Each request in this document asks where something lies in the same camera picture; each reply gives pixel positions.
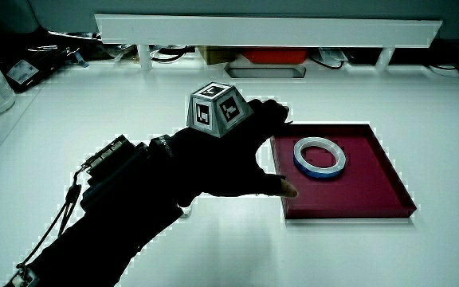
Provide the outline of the person's left hand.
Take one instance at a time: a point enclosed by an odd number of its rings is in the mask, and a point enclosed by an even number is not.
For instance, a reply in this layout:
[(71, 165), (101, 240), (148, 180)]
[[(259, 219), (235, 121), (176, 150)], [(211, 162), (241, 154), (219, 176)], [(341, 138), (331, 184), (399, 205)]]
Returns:
[(151, 140), (156, 176), (180, 206), (202, 193), (295, 198), (284, 176), (265, 173), (256, 160), (259, 147), (288, 126), (288, 112), (275, 100), (247, 101), (234, 86), (210, 82), (190, 95), (184, 129)]

